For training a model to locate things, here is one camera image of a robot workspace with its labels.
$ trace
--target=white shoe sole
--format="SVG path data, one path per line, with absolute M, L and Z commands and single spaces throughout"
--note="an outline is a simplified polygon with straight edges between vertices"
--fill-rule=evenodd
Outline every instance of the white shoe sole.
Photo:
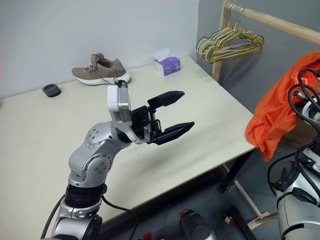
M 79 77 L 75 77 L 75 78 L 87 85 L 102 85 L 102 84 L 108 84 L 108 83 L 114 84 L 115 80 L 124 80 L 128 83 L 131 78 L 131 75 L 128 72 L 126 72 L 125 74 L 119 77 L 103 77 L 102 78 L 103 80 L 101 78 L 97 78 L 93 80 L 82 79 Z

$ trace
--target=orange cloth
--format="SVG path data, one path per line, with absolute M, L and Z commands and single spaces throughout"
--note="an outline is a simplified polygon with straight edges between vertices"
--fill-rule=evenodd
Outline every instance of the orange cloth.
M 310 52 L 299 58 L 259 100 L 246 127 L 247 140 L 260 150 L 265 162 L 272 158 L 281 137 L 296 126 L 297 117 L 288 103 L 288 91 L 299 83 L 298 72 L 304 67 L 319 71 L 320 51 Z M 315 89 L 318 85 L 316 77 L 309 71 L 303 73 L 302 81 Z

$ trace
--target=white tabletop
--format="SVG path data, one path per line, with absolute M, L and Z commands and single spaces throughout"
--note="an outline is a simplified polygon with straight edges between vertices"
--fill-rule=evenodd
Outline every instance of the white tabletop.
M 154 65 L 128 70 L 131 108 L 167 91 L 184 91 L 175 104 L 156 112 L 162 129 L 195 122 L 182 137 L 158 146 L 132 144 L 113 162 L 106 198 L 133 208 L 254 147 L 245 128 L 252 114 L 191 58 L 163 77 Z M 0 100 L 0 239 L 36 240 L 68 184 L 70 154 L 94 124 L 110 121 L 107 86 L 61 84 L 62 94 L 41 90 Z M 122 212 L 102 206 L 104 221 Z

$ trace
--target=tissue box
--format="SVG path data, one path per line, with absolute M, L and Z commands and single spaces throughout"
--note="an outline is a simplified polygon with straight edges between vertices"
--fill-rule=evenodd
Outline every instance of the tissue box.
M 155 69 L 163 76 L 167 76 L 169 74 L 180 71 L 180 59 L 171 56 L 163 59 L 162 61 L 154 60 Z

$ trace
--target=sneaker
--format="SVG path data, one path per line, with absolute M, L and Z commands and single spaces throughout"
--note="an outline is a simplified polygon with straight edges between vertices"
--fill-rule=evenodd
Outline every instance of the sneaker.
M 72 74 L 77 80 L 88 85 L 116 84 L 118 80 L 129 82 L 131 76 L 119 59 L 110 61 L 98 52 L 91 56 L 91 66 L 75 67 Z

